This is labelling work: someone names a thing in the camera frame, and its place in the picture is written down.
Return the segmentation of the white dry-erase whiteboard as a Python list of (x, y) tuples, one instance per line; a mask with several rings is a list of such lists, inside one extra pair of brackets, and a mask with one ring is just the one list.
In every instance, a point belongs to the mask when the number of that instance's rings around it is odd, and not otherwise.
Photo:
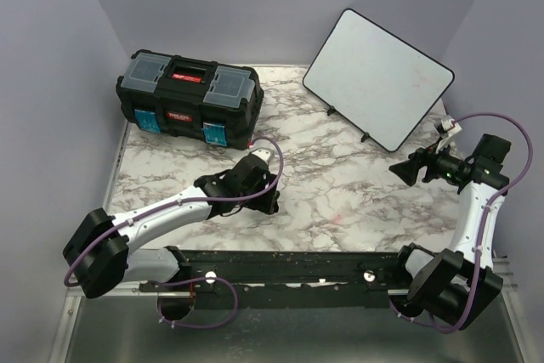
[(345, 9), (303, 85), (384, 150), (395, 152), (454, 79), (436, 59)]

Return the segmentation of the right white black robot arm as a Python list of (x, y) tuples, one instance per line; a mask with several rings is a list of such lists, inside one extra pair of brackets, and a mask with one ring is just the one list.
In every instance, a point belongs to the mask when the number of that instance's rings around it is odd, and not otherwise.
[(501, 173), (509, 141), (484, 134), (472, 155), (460, 159), (437, 145), (419, 148), (389, 170), (405, 184), (443, 179), (457, 188), (460, 214), (450, 245), (440, 252), (410, 244), (391, 267), (393, 282), (408, 288), (393, 297), (397, 312), (412, 320), (423, 312), (461, 329), (467, 328), (501, 293), (503, 279), (494, 273), (491, 247), (496, 217), (505, 200), (500, 192), (509, 179)]

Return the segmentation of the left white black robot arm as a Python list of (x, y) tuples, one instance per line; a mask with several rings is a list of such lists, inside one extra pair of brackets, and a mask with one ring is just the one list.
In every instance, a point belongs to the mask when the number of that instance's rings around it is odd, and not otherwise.
[(78, 286), (98, 298), (122, 282), (160, 281), (171, 291), (182, 289), (189, 271), (179, 251), (149, 252), (145, 244), (188, 224), (247, 208), (277, 213), (279, 175), (269, 169), (275, 154), (257, 148), (231, 169), (198, 178), (178, 194), (147, 207), (114, 215), (99, 207), (89, 212), (65, 245), (67, 287)]

